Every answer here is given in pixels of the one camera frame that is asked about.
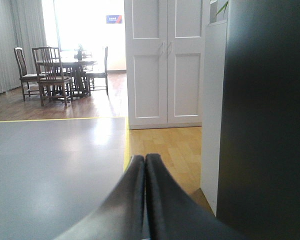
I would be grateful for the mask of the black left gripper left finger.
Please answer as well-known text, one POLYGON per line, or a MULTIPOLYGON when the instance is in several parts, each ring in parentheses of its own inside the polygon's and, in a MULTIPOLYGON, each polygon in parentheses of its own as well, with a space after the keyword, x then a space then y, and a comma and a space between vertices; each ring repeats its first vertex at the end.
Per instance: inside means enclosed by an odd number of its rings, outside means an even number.
POLYGON ((57 240, 140 240, 145 202, 145 159, 135 155, 104 202, 57 240))

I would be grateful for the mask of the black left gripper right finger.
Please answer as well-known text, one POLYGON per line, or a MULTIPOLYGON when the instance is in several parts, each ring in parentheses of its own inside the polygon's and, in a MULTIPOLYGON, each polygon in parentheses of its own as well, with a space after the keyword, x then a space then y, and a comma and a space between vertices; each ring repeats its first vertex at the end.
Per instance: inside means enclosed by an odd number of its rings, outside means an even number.
POLYGON ((157 153, 145 157, 149 232, 153 240, 244 240, 178 185, 157 153))

